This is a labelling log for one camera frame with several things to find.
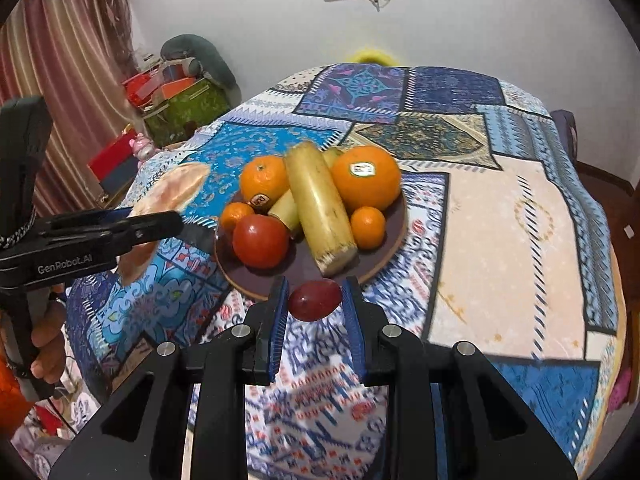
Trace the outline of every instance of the striped curtain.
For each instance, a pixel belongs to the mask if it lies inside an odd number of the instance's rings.
[[[20,0],[0,30],[0,102],[43,95],[54,120],[34,194],[41,216],[95,208],[87,163],[139,121],[128,0]]]

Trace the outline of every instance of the tangerine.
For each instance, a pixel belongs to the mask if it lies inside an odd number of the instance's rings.
[[[334,162],[331,174],[348,211],[363,206],[384,211],[400,195],[400,168],[377,146],[351,148]]]
[[[227,204],[220,215],[220,226],[227,232],[232,232],[236,224],[247,215],[254,214],[254,208],[244,202]]]
[[[359,207],[351,215],[351,232],[359,249],[370,251],[380,247],[385,239],[385,227],[385,216],[373,207]]]
[[[240,174],[240,193],[255,210],[268,211],[289,189],[287,170],[282,157],[258,156]]]

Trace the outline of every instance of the orange fabric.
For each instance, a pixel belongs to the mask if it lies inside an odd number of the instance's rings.
[[[11,436],[23,423],[31,402],[24,400],[20,386],[0,357],[0,436]]]

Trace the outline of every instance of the table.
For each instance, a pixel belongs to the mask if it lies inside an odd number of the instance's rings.
[[[475,343],[582,474],[626,319],[606,218],[543,104],[452,68],[314,68],[153,157],[123,206],[170,168],[206,162],[212,172],[184,216],[214,226],[245,163],[302,140],[375,144],[396,158],[408,234],[365,297],[425,340]],[[69,339],[103,400],[159,342],[208,340],[250,305],[209,255],[164,240],[131,286],[110,272],[74,284]],[[341,309],[314,323],[289,317],[276,382],[246,390],[248,465],[270,478],[361,478],[382,438],[385,401],[384,388],[354,380]]]

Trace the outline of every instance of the white wall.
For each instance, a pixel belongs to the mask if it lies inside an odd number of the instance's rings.
[[[296,71],[370,46],[402,65],[510,81],[576,115],[580,160],[631,179],[640,155],[640,53],[608,0],[130,0],[159,52],[211,40],[247,99]]]

